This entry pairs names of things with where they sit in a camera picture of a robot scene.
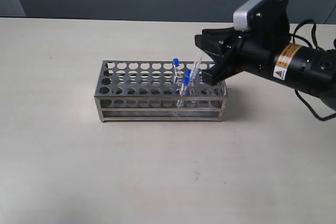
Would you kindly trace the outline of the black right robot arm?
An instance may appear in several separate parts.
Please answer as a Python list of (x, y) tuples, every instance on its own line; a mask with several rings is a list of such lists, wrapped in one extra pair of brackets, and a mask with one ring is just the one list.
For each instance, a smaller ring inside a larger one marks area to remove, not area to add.
[(233, 14), (233, 26), (204, 29), (195, 46), (214, 65), (202, 72), (203, 81), (216, 85), (240, 72), (320, 99), (335, 109), (335, 50), (322, 49), (315, 38), (295, 43), (286, 8), (289, 0), (248, 0)]

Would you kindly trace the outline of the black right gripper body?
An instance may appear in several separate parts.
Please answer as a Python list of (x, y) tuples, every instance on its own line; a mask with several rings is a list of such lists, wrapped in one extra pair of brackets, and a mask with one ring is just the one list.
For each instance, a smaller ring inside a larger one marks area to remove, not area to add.
[(236, 31), (232, 76), (249, 72), (265, 79), (284, 79), (287, 71), (276, 61), (289, 44), (289, 0), (265, 0), (249, 18), (250, 30)]

